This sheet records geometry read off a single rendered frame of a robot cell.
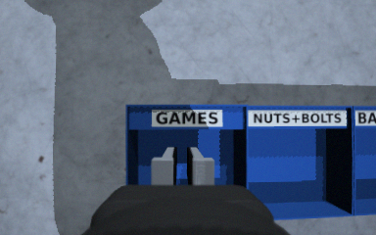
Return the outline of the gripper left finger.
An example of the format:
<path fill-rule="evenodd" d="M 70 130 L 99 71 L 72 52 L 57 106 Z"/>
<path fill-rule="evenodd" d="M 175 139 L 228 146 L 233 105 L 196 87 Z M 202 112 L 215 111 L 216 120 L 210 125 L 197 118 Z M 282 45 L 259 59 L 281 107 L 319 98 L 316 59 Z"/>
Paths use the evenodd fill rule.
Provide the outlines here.
<path fill-rule="evenodd" d="M 176 185 L 177 147 L 167 147 L 161 158 L 152 158 L 151 185 Z"/>

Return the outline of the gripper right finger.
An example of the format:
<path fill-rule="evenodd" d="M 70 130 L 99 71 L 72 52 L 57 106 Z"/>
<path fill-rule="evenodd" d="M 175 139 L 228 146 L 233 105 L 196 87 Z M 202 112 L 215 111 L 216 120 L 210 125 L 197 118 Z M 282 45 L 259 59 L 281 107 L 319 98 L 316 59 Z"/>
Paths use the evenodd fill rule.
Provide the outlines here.
<path fill-rule="evenodd" d="M 188 185 L 214 185 L 214 159 L 204 158 L 197 147 L 187 147 Z"/>

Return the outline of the blue three-compartment bin rack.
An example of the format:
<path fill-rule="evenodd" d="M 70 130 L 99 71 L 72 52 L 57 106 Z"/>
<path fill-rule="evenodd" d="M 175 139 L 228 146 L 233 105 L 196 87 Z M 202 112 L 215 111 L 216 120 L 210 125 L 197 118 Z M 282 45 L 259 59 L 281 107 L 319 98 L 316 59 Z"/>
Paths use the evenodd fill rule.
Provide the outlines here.
<path fill-rule="evenodd" d="M 151 185 L 167 147 L 176 185 L 197 147 L 214 185 L 244 186 L 274 220 L 376 214 L 376 106 L 126 105 L 126 185 Z"/>

